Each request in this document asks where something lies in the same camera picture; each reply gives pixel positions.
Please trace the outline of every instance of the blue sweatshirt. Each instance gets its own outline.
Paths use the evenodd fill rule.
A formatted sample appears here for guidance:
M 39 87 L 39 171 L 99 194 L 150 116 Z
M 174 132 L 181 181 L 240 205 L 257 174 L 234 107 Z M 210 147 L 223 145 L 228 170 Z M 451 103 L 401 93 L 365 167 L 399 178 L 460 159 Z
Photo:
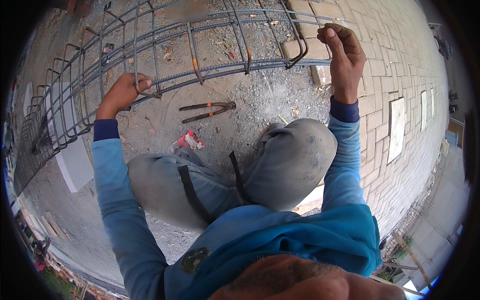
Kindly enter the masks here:
M 130 189 L 116 120 L 94 124 L 92 159 L 98 205 L 131 299 L 207 299 L 257 260 L 277 254 L 338 265 L 369 276 L 379 266 L 379 232 L 360 187 L 358 102 L 331 98 L 328 128 L 336 156 L 325 175 L 322 212 L 301 217 L 262 205 L 231 209 L 215 220 L 175 264 L 168 265 Z M 185 265 L 203 257 L 192 272 Z

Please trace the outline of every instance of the sleeve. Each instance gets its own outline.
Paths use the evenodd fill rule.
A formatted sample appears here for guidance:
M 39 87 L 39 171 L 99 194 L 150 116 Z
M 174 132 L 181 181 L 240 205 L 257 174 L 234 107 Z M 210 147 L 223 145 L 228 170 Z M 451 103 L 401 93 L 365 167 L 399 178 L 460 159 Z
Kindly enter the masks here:
M 102 130 L 96 123 L 94 128 Z M 130 299 L 155 299 L 168 264 L 130 189 L 121 140 L 94 140 L 92 160 L 98 206 L 125 289 Z
M 360 187 L 360 118 L 358 101 L 346 105 L 331 99 L 328 129 L 338 146 L 325 175 L 322 211 L 351 204 L 365 204 Z

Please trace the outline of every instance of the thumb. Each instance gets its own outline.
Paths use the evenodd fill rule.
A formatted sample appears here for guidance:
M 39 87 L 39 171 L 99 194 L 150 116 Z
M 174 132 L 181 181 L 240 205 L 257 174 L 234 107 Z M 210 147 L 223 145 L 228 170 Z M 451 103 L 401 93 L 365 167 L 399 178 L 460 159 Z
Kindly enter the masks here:
M 325 41 L 332 51 L 333 59 L 346 57 L 343 43 L 333 28 L 325 30 Z
M 152 86 L 152 81 L 150 79 L 148 80 L 143 80 L 138 83 L 138 88 L 140 89 L 141 92 L 144 90 L 148 90 Z

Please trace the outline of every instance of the paved walkway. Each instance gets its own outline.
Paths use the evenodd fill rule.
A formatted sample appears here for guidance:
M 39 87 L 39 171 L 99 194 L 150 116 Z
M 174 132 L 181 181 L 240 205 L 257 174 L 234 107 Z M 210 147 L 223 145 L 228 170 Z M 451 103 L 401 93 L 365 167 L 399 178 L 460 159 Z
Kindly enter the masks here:
M 299 1 L 305 2 L 291 0 L 291 5 L 308 10 Z M 355 31 L 368 58 L 358 95 L 361 184 L 384 237 L 422 191 L 439 155 L 448 118 L 444 59 L 415 0 L 325 0 L 309 4 L 312 10 L 305 12 L 345 20 L 335 22 Z M 422 91 L 427 92 L 424 128 Z M 400 97 L 405 99 L 403 149 L 387 163 L 389 101 Z

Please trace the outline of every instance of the man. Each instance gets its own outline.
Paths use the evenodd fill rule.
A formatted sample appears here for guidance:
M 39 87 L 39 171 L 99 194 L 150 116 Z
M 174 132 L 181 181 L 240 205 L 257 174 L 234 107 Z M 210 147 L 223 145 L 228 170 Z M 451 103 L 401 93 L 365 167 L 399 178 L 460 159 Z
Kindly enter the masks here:
M 98 203 L 131 299 L 404 299 L 366 278 L 380 265 L 376 219 L 360 187 L 357 87 L 366 61 L 355 34 L 326 24 L 333 54 L 329 126 L 300 119 L 274 126 L 237 182 L 221 179 L 188 150 L 140 155 L 125 165 L 117 112 L 138 96 L 122 75 L 96 114 L 92 157 Z M 139 88 L 152 81 L 139 74 Z M 322 212 L 291 210 L 325 175 Z M 142 207 L 202 232 L 168 265 Z

